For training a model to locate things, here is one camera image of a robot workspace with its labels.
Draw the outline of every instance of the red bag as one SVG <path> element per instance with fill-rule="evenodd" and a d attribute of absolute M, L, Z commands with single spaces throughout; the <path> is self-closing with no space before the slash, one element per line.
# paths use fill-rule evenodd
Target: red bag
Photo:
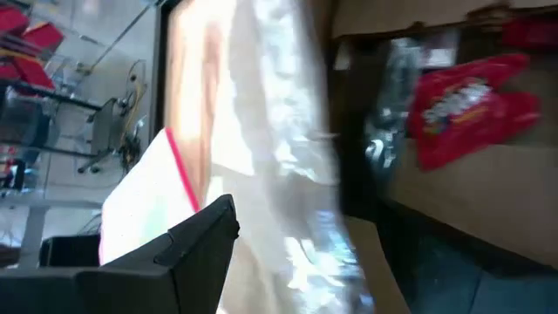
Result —
<path fill-rule="evenodd" d="M 423 169 L 441 167 L 532 126 L 538 99 L 526 92 L 494 91 L 528 65 L 508 54 L 423 76 L 409 115 Z"/>

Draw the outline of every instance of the cardboard box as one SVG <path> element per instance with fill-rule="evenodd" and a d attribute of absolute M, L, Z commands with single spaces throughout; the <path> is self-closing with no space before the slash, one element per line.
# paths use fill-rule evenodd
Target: cardboard box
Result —
<path fill-rule="evenodd" d="M 474 18 L 487 6 L 521 14 L 553 12 L 557 4 L 555 0 L 346 0 L 339 4 L 332 37 L 362 42 L 464 28 L 475 25 Z M 412 28 L 416 22 L 421 25 Z M 497 39 L 497 35 L 493 42 L 470 37 L 469 45 L 459 48 L 459 62 L 503 52 Z M 558 59 L 532 57 L 528 70 L 506 88 L 540 98 L 542 118 L 535 127 L 431 172 L 419 168 L 414 142 L 408 140 L 389 196 L 471 236 L 558 269 Z"/>
<path fill-rule="evenodd" d="M 487 6 L 525 10 L 557 4 L 556 0 L 343 0 L 336 12 L 332 37 L 389 35 L 407 30 L 416 23 L 425 27 L 462 25 L 466 24 L 467 14 Z"/>
<path fill-rule="evenodd" d="M 377 313 L 411 313 L 385 260 L 376 225 L 353 217 L 345 217 L 344 221 L 366 276 L 368 291 L 374 296 Z"/>

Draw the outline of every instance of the red package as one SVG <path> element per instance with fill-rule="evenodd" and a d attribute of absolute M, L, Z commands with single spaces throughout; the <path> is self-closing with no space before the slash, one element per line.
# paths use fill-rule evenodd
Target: red package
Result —
<path fill-rule="evenodd" d="M 532 126 L 539 117 L 534 95 L 494 91 L 527 64 L 527 56 L 508 54 L 423 76 L 409 115 L 422 168 L 441 167 Z"/>
<path fill-rule="evenodd" d="M 537 18 L 517 18 L 504 25 L 502 43 L 521 49 L 557 49 L 558 22 Z"/>

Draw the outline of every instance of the red stripe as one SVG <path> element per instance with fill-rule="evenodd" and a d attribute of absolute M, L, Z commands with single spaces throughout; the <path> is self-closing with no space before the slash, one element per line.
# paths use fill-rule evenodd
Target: red stripe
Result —
<path fill-rule="evenodd" d="M 165 132 L 167 133 L 168 143 L 170 144 L 171 150 L 173 151 L 174 161 L 176 162 L 176 166 L 178 167 L 178 173 L 180 175 L 180 179 L 182 180 L 182 185 L 184 185 L 184 189 L 186 190 L 186 194 L 190 199 L 192 208 L 194 208 L 194 212 L 197 213 L 200 211 L 200 204 L 198 203 L 198 199 L 195 197 L 194 189 L 192 188 L 192 184 L 188 179 L 186 168 L 184 167 L 184 164 L 182 164 L 182 160 L 180 159 L 180 152 L 178 150 L 178 146 L 176 145 L 176 141 L 174 140 L 173 132 L 168 127 L 165 128 Z"/>

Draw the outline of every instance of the black plastic part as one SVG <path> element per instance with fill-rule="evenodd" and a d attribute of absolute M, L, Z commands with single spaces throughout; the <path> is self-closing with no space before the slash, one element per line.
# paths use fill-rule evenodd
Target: black plastic part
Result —
<path fill-rule="evenodd" d="M 53 236 L 44 240 L 41 267 L 98 267 L 100 235 Z"/>
<path fill-rule="evenodd" d="M 64 103 L 73 104 L 75 106 L 79 106 L 79 107 L 82 107 L 82 108 L 88 109 L 88 110 L 93 110 L 95 112 L 100 111 L 102 109 L 102 106 L 97 106 L 97 105 L 91 104 L 91 103 L 89 103 L 85 100 L 72 98 L 72 97 L 66 96 L 66 95 L 64 95 L 60 92 L 49 90 L 47 88 L 43 88 L 43 87 L 40 87 L 40 86 L 30 85 L 30 84 L 27 84 L 27 83 L 25 83 L 23 81 L 19 81 L 19 80 L 0 78 L 0 85 L 1 86 L 12 86 L 14 88 L 17 88 L 19 91 L 29 92 L 29 93 L 36 94 L 36 95 L 39 95 L 39 96 L 42 96 L 42 97 L 50 97 L 54 100 L 64 102 Z"/>
<path fill-rule="evenodd" d="M 0 313 L 215 314 L 238 231 L 224 195 L 103 267 L 0 273 Z"/>
<path fill-rule="evenodd" d="M 14 178 L 14 189 L 21 191 L 24 188 L 25 180 L 25 162 L 22 160 L 14 160 L 17 166 L 16 177 Z"/>
<path fill-rule="evenodd" d="M 181 0 L 159 0 L 156 3 L 155 43 L 153 50 L 153 70 L 151 110 L 149 113 L 149 140 L 164 126 L 165 86 L 167 85 L 167 47 L 169 18 L 173 9 Z"/>

